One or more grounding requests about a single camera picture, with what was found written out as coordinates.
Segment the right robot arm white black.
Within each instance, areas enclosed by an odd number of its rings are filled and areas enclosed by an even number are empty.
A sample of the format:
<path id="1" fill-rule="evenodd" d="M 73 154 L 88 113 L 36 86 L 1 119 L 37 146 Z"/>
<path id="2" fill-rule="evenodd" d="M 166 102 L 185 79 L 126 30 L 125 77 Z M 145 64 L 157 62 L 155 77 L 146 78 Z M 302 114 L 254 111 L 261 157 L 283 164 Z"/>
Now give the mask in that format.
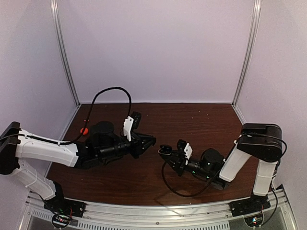
<path id="1" fill-rule="evenodd" d="M 256 159 L 258 167 L 251 196 L 243 201 L 246 208 L 254 212 L 269 207 L 268 191 L 286 151 L 287 144 L 283 140 L 282 129 L 278 125 L 245 123 L 226 156 L 216 149 L 209 148 L 201 154 L 200 159 L 196 160 L 192 156 L 191 145 L 182 139 L 178 141 L 176 149 L 172 149 L 169 145 L 160 146 L 158 154 L 164 160 L 161 174 L 165 185 L 172 193 L 184 198 L 199 196 L 209 186 L 220 190 L 226 189 L 249 159 Z M 206 184 L 201 190 L 191 195 L 180 193 L 167 182 L 166 166 L 169 166 L 178 176 L 190 173 L 204 179 Z"/>

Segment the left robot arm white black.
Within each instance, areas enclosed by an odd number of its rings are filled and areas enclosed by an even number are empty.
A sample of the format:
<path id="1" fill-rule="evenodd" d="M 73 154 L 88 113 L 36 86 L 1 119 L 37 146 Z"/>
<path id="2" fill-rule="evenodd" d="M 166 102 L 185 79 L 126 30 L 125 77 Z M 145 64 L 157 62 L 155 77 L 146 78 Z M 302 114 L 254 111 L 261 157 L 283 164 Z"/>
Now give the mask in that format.
<path id="1" fill-rule="evenodd" d="M 61 185 L 43 177 L 25 159 L 50 161 L 76 169 L 107 165 L 127 154 L 137 159 L 156 143 L 156 138 L 136 133 L 135 128 L 137 124 L 128 117 L 123 135 L 118 136 L 113 123 L 101 121 L 90 127 L 85 142 L 61 142 L 33 135 L 21 129 L 18 122 L 12 122 L 0 136 L 0 173 L 16 176 L 56 211 L 64 213 L 69 209 L 69 202 Z"/>

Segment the black earbud charging case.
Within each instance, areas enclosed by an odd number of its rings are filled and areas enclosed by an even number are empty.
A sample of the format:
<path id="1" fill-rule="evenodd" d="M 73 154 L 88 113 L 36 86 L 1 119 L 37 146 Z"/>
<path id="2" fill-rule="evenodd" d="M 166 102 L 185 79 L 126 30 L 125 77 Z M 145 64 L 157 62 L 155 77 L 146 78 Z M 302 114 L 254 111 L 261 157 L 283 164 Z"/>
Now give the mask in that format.
<path id="1" fill-rule="evenodd" d="M 158 153 L 160 155 L 170 155 L 172 153 L 172 147 L 169 145 L 160 145 Z"/>

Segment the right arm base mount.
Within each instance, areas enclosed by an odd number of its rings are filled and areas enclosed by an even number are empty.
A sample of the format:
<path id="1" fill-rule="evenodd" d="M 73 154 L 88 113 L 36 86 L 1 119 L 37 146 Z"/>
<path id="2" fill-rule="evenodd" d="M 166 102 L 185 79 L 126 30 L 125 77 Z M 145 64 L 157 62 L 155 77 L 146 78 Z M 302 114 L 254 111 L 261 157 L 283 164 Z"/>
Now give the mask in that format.
<path id="1" fill-rule="evenodd" d="M 255 212 L 261 212 L 263 209 L 271 207 L 271 204 L 267 198 L 265 199 L 243 199 L 233 201 L 229 204 L 233 217 L 247 215 Z"/>

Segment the orange round case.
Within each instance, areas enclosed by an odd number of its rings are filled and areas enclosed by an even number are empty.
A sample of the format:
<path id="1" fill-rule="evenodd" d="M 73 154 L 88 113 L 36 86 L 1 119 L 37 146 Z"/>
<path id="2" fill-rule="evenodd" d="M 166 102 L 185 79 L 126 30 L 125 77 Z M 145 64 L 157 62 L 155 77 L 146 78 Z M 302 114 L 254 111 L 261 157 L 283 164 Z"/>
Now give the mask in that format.
<path id="1" fill-rule="evenodd" d="M 82 134 L 83 136 L 86 136 L 89 133 L 89 129 L 86 128 L 81 128 L 80 130 L 80 134 Z"/>

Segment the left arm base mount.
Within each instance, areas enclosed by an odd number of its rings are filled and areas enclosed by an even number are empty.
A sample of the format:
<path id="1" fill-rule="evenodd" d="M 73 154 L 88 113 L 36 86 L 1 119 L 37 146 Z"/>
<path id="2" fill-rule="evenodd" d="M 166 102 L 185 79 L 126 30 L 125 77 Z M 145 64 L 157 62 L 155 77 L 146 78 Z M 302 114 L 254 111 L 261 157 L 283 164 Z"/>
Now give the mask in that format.
<path id="1" fill-rule="evenodd" d="M 83 217 L 86 204 L 84 202 L 65 199 L 63 202 L 53 202 L 43 200 L 44 208 L 52 213 L 64 214 L 69 217 Z"/>

